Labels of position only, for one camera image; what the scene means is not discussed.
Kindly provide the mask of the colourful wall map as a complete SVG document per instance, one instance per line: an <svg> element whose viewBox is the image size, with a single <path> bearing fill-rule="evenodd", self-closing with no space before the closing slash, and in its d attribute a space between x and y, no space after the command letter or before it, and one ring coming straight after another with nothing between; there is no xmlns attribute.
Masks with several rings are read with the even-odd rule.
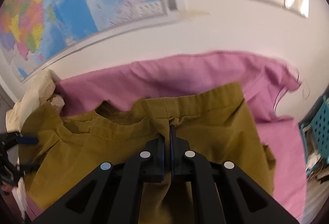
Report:
<svg viewBox="0 0 329 224"><path fill-rule="evenodd" d="M85 47L92 36L113 36L170 20L186 0L4 0L1 51L26 80L39 67Z"/></svg>

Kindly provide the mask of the pink daisy bed sheet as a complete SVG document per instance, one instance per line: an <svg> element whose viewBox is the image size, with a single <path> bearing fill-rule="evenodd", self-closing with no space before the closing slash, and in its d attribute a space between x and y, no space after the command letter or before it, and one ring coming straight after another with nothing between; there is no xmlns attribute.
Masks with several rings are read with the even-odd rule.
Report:
<svg viewBox="0 0 329 224"><path fill-rule="evenodd" d="M297 122L276 116L277 101L300 83L286 65L250 53L173 56L89 72L58 81L61 118L86 114L101 104L126 112L140 100L194 96L236 82L260 142L276 161L272 197L301 220L306 202L305 154Z"/></svg>

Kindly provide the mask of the mustard brown jacket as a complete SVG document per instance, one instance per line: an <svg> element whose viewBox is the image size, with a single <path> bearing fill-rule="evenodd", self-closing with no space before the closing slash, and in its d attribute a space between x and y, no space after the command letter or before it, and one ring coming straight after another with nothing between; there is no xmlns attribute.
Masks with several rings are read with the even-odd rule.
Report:
<svg viewBox="0 0 329 224"><path fill-rule="evenodd" d="M22 127L23 134L39 140L19 148L22 162L40 164L25 176L26 192L45 210L103 162L124 163L159 135L168 140L170 126L208 161L233 162L262 187L259 195L246 181L239 182L252 212L273 202L276 161L260 142L236 82L194 96L140 100L126 112L101 104L61 118L50 103L43 104Z"/></svg>

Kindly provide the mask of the teal perforated plastic rack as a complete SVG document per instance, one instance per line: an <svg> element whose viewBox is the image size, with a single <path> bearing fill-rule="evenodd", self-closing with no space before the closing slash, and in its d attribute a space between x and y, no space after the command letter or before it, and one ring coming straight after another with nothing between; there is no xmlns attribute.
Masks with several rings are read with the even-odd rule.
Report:
<svg viewBox="0 0 329 224"><path fill-rule="evenodd" d="M305 157L308 159L309 153L306 140L306 127L310 127L312 130L313 138L315 140L315 146L322 158L328 158L328 97L324 95L322 97L322 105L316 112L311 122L300 125L300 133L302 137L303 146L305 149Z"/></svg>

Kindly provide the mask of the cream crumpled cloth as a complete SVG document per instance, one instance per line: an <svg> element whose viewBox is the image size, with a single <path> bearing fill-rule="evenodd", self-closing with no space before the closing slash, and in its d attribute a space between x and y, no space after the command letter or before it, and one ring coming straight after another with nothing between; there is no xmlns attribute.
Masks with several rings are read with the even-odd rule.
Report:
<svg viewBox="0 0 329 224"><path fill-rule="evenodd" d="M60 113L65 102L60 95L54 94L55 88L51 71L42 70L38 72L28 86L23 98L17 101L11 110L6 112L7 131L21 131L30 114L46 101L49 101L52 107Z"/></svg>

